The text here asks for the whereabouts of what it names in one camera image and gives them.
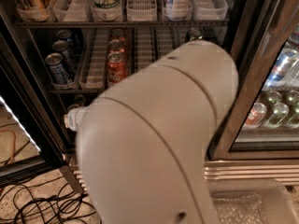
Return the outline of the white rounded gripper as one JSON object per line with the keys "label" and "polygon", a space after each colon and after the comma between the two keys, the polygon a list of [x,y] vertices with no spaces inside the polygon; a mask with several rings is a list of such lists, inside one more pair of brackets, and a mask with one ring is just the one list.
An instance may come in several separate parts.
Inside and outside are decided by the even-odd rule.
{"label": "white rounded gripper", "polygon": [[65,115],[65,127],[73,132],[76,132],[88,111],[89,107],[87,106],[79,106],[70,109]]}

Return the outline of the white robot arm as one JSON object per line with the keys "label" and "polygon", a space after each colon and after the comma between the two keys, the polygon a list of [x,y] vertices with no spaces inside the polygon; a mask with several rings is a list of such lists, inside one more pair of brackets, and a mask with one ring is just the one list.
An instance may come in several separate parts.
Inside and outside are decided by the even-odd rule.
{"label": "white robot arm", "polygon": [[68,112],[104,224],[219,224],[204,162],[237,87],[231,56],[198,40]]}

